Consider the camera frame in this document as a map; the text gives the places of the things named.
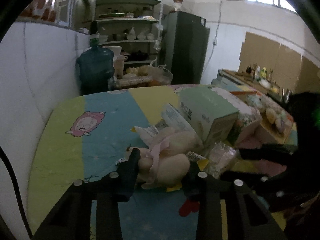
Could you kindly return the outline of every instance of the table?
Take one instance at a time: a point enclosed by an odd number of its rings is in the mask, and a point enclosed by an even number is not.
[[[225,73],[229,74],[230,76],[236,78],[237,80],[241,81],[243,84],[251,86],[251,87],[255,88],[256,90],[260,91],[261,93],[263,93],[265,95],[267,95],[267,93],[270,92],[270,90],[268,90],[268,89],[264,88],[263,86],[261,86],[257,81],[253,81],[250,78],[246,78],[246,77],[242,76],[238,72],[227,70],[227,69],[223,69],[223,71]]]
[[[98,180],[116,170],[115,162],[129,145],[145,147],[132,127],[159,122],[166,103],[177,107],[174,91],[180,87],[118,90],[59,104],[41,136],[30,173],[27,212],[32,232],[75,179]],[[242,169],[255,168],[246,164]],[[178,213],[185,200],[181,190],[137,190],[128,203],[119,204],[124,240],[195,239],[197,213]],[[94,204],[92,210],[94,239]]]

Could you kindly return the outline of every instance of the white shelf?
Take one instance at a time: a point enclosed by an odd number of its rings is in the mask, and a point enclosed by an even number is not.
[[[127,61],[124,62],[125,65],[127,64],[142,64],[142,63],[151,63],[152,60],[142,60],[142,61]]]
[[[99,23],[112,23],[112,22],[146,22],[146,23],[157,23],[159,20],[156,19],[144,19],[144,18],[114,18],[114,19],[102,19],[96,20]]]
[[[130,40],[130,41],[107,41],[103,43],[99,43],[99,45],[107,45],[107,44],[116,44],[116,43],[130,43],[130,42],[155,42],[154,40]]]
[[[158,3],[161,3],[161,0],[97,0],[96,5],[105,5],[105,4],[145,4],[155,6]]]

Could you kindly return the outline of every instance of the plastic bag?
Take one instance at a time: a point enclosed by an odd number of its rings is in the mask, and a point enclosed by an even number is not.
[[[149,67],[149,76],[151,76],[153,80],[158,81],[160,85],[170,85],[173,78],[173,74],[165,67],[166,65]]]
[[[209,160],[209,164],[204,171],[216,179],[219,179],[223,172],[235,164],[238,154],[238,150],[222,142],[216,143],[212,149],[204,153],[204,157]]]

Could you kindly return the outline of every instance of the cardboard box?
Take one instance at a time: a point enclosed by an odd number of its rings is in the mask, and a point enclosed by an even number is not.
[[[254,134],[262,121],[259,111],[246,105],[235,95],[232,95],[222,88],[212,88],[211,90],[222,96],[239,110],[238,118],[228,135],[228,142],[237,145],[250,135]]]
[[[224,141],[238,117],[238,109],[206,87],[179,94],[180,113],[205,144]]]
[[[290,89],[295,94],[320,92],[319,67],[300,53],[276,41],[247,32],[239,59],[239,73],[245,72],[253,63],[261,69],[266,67],[268,73],[272,69],[272,80],[280,86],[280,90]]]

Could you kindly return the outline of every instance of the kitchen counter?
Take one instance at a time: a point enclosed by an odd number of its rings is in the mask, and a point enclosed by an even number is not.
[[[262,85],[260,85],[257,81],[252,80],[252,78],[249,76],[246,77],[246,73],[238,73],[235,71],[227,70],[227,69],[222,69],[223,72],[226,74],[232,76],[233,78],[238,79],[240,82],[242,82],[244,85],[249,85],[256,90],[260,91],[261,93],[267,95],[271,90],[264,88]]]

